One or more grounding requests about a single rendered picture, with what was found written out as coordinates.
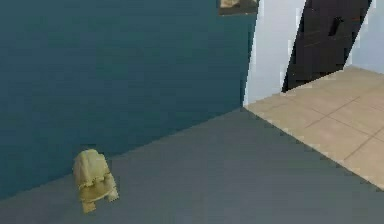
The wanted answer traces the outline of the framed wall picture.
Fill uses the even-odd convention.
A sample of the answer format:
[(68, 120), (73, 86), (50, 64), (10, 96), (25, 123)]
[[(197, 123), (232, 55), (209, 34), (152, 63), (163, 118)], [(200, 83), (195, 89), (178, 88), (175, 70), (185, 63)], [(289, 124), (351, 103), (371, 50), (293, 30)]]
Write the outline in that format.
[(238, 15), (256, 13), (259, 0), (219, 0), (220, 15)]

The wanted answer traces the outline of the yellow crumpled cloth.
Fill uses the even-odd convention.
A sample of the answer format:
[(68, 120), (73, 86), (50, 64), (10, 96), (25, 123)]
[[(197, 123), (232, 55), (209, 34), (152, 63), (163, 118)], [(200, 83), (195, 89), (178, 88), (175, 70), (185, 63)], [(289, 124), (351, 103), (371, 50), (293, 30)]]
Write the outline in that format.
[(119, 198), (107, 160), (96, 149), (83, 150), (74, 158), (73, 175), (85, 214), (94, 211), (100, 199), (112, 202)]

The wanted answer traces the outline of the dark brown room door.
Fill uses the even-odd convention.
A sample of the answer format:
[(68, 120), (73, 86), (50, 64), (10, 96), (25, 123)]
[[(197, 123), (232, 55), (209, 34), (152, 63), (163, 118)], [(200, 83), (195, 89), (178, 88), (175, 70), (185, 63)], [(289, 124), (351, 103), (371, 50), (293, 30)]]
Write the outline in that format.
[[(373, 0), (306, 0), (296, 34), (283, 92), (341, 70)], [(335, 36), (328, 32), (342, 17)]]

